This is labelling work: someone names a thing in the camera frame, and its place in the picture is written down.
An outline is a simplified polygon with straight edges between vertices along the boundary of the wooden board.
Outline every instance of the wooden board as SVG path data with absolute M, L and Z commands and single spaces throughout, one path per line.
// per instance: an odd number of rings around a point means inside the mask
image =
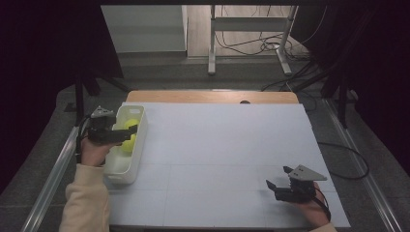
M 254 91 L 131 91 L 127 102 L 168 103 L 299 103 L 290 92 Z

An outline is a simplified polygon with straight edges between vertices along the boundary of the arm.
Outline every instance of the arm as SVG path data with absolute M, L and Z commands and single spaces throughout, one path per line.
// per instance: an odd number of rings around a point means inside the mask
M 76 166 L 74 181 L 66 188 L 67 204 L 60 231 L 109 231 L 108 191 L 100 164 L 114 145 L 82 140 L 81 164 Z

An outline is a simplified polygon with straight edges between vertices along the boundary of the white table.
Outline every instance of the white table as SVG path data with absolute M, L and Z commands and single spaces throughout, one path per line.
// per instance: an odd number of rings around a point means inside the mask
M 336 227 L 349 227 L 301 104 L 151 103 L 136 181 L 113 186 L 110 223 L 161 228 L 300 228 L 308 223 L 277 201 L 284 165 L 303 164 L 319 182 Z

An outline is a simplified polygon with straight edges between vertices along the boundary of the wall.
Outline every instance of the wall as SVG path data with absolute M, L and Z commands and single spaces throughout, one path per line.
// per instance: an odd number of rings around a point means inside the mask
M 186 6 L 102 6 L 117 53 L 187 50 Z

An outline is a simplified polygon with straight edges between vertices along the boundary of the translucent container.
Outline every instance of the translucent container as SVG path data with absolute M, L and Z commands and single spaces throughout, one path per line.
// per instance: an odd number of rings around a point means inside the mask
M 118 109 L 117 123 L 113 130 L 122 130 L 129 119 L 139 121 L 136 140 L 131 153 L 120 146 L 110 149 L 104 165 L 104 176 L 113 184 L 131 184 L 135 181 L 139 161 L 147 134 L 148 122 L 144 107 L 141 105 L 123 105 Z

